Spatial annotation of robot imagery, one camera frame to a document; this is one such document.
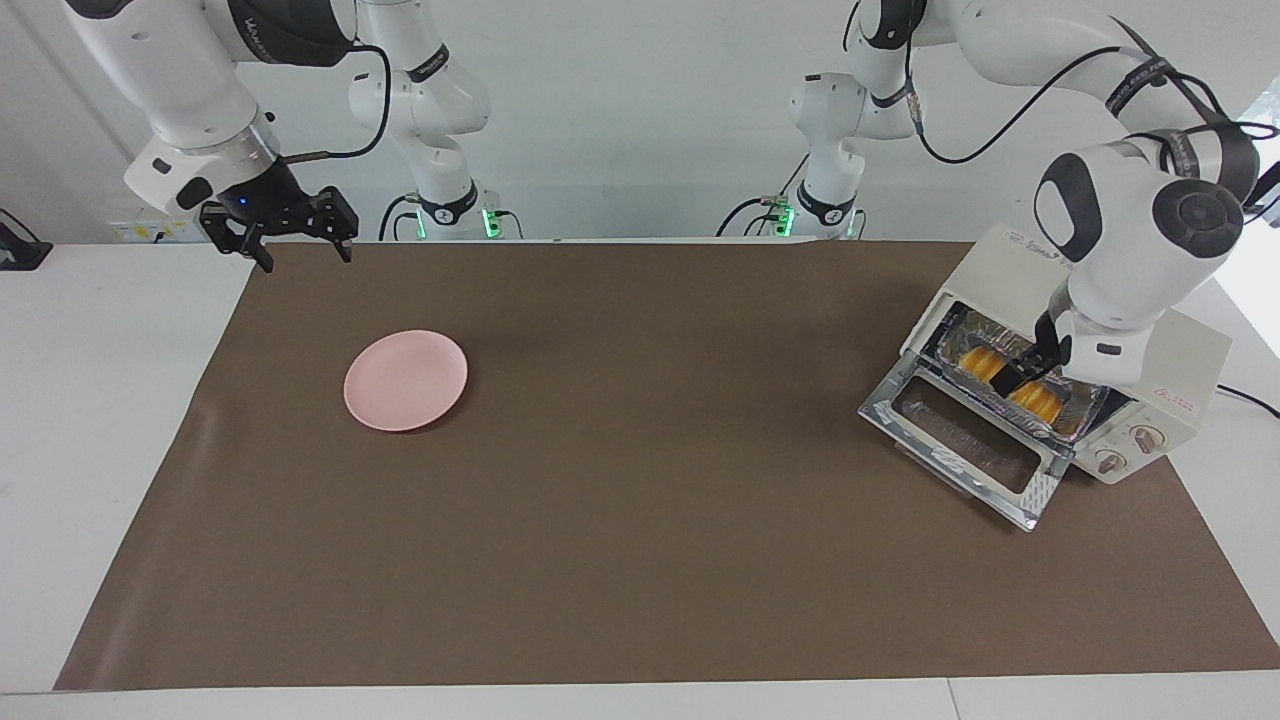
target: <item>oven knob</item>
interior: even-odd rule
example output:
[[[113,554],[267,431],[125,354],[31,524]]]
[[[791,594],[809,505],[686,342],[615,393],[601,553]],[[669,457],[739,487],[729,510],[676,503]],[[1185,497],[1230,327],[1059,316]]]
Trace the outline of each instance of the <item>oven knob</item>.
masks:
[[[1119,452],[1111,452],[1110,450],[1103,450],[1098,452],[1098,473],[1102,475],[1110,475],[1111,473],[1119,473],[1129,465],[1129,461],[1124,459],[1124,455]]]
[[[1133,441],[1138,443],[1138,450],[1143,455],[1151,455],[1164,447],[1165,433],[1147,425],[1138,425],[1133,429]]]

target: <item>white wall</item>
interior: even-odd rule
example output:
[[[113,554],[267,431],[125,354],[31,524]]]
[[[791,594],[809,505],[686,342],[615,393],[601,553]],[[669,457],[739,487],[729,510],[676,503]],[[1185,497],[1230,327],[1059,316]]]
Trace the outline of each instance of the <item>white wall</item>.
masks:
[[[1233,111],[1280,73],[1275,0],[1224,0],[1212,9],[1197,0],[1094,4],[1137,26],[1181,69],[1204,77]],[[0,126],[6,138],[0,151],[13,145],[17,128],[20,143],[45,159],[46,176],[84,199],[95,217],[118,218],[127,213],[122,150],[141,149],[146,123],[74,41],[59,5],[0,0],[0,10],[18,10],[40,42],[56,49],[72,78],[61,100],[37,96],[27,77],[0,81],[0,119],[10,126]],[[433,3],[454,58],[494,99],[489,128],[461,140],[472,168],[522,215],[530,234],[543,237],[709,234],[740,200],[777,191],[805,151],[786,97],[806,73],[844,69],[840,33],[849,6],[844,0]],[[56,76],[37,44],[14,42],[20,31],[3,27],[9,24],[0,23],[0,59],[44,61],[44,74]],[[916,67],[931,106],[931,140],[947,152],[972,150],[1029,95],[986,83],[955,47],[922,50]],[[346,100],[351,77],[364,70],[378,65],[360,56],[328,70],[246,65],[241,74],[279,115],[276,132],[294,152],[364,143],[366,131],[351,120]],[[88,108],[67,110],[77,100],[73,88]],[[31,109],[9,109],[14,97],[31,97]],[[50,119],[50,104],[68,117]],[[1034,227],[1028,206],[1047,164],[1064,150],[1119,133],[1096,101],[1064,92],[964,168],[933,163],[914,141],[863,142],[868,233],[972,238],[996,220]],[[366,234],[387,200],[411,190],[389,146],[298,174],[312,190],[342,187],[365,218]],[[46,219],[47,208],[29,213],[60,223]],[[67,228],[68,237],[90,238],[83,227]]]

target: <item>round plate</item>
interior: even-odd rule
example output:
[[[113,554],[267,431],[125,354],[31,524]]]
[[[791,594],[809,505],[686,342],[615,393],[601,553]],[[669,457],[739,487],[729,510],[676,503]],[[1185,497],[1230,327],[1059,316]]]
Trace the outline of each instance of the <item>round plate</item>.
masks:
[[[389,433],[444,416],[467,386],[467,356],[440,333],[407,331],[370,345],[347,370],[342,395],[357,420]]]

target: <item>brown mat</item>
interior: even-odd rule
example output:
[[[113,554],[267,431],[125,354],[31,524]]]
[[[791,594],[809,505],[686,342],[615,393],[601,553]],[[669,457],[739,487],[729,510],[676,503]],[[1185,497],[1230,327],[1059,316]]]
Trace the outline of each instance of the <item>brown mat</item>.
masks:
[[[58,689],[1280,667],[1167,462],[1027,536],[856,415],[968,246],[274,246]],[[342,402],[431,328],[474,378]]]

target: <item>brown tablecloth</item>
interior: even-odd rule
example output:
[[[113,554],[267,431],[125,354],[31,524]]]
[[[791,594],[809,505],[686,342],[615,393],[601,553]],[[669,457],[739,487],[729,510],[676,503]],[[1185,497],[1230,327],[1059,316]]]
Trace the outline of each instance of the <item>brown tablecloth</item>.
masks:
[[[968,246],[274,246],[59,689],[1280,666],[1167,462],[1023,534],[856,415]],[[458,407],[356,424],[429,328]]]

